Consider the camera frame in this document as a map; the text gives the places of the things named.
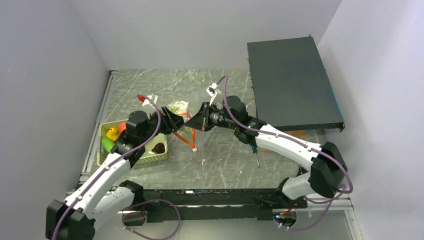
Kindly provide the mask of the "clear zip top bag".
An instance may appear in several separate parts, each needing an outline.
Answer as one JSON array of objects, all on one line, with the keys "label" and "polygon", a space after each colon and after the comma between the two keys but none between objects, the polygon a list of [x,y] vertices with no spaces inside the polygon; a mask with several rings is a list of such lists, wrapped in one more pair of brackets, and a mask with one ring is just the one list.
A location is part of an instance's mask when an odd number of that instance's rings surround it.
[{"label": "clear zip top bag", "polygon": [[[188,102],[188,109],[186,115],[179,115],[184,118],[184,121],[191,119],[200,109],[200,106],[202,102],[206,100],[206,97],[197,95],[197,94],[187,94],[184,95],[181,98],[178,98],[177,100],[174,100],[171,103],[174,103],[176,101],[185,101]],[[209,137],[212,134],[212,130],[210,131],[200,131],[196,130],[190,127],[183,126],[179,131],[174,133],[174,135],[179,138],[181,141],[186,143],[193,152],[200,151],[206,142],[208,141]]]}]

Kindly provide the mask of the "green toy cucumber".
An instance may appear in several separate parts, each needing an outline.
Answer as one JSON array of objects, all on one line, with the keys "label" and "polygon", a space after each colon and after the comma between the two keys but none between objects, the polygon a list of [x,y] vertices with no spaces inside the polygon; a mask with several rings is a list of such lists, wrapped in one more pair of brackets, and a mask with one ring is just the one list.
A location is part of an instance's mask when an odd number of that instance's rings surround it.
[{"label": "green toy cucumber", "polygon": [[112,150],[112,148],[114,147],[114,145],[115,145],[115,142],[113,141],[113,140],[111,140],[111,139],[109,139],[106,135],[105,136],[103,136],[102,138],[101,138],[101,146],[103,147],[103,149],[108,153],[108,154],[110,154],[111,153],[111,150]]}]

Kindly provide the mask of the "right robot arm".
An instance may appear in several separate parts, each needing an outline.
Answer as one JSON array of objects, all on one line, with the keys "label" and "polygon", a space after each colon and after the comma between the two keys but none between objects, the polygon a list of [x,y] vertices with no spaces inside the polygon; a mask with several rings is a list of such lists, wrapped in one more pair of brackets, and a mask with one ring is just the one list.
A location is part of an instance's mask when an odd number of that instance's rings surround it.
[{"label": "right robot arm", "polygon": [[285,178],[276,190],[275,200],[280,207],[287,208],[309,194],[332,199],[342,191],[348,169],[335,144],[327,141],[321,145],[281,132],[249,115],[245,104],[235,95],[226,97],[222,106],[203,102],[185,126],[202,132],[214,127],[231,129],[240,142],[271,150],[300,164],[306,173]]}]

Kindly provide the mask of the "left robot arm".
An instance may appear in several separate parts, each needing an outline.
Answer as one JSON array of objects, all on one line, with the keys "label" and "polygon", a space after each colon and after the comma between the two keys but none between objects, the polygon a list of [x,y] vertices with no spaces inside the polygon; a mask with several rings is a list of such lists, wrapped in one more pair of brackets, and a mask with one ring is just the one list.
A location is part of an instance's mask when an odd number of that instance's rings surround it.
[{"label": "left robot arm", "polygon": [[49,240],[91,240],[96,231],[124,209],[149,210],[161,199],[146,197],[144,188],[130,180],[112,185],[136,164],[145,153],[145,145],[156,135],[168,135],[184,126],[182,116],[167,107],[151,114],[132,112],[103,164],[75,192],[62,201],[53,200],[46,210],[45,235]]}]

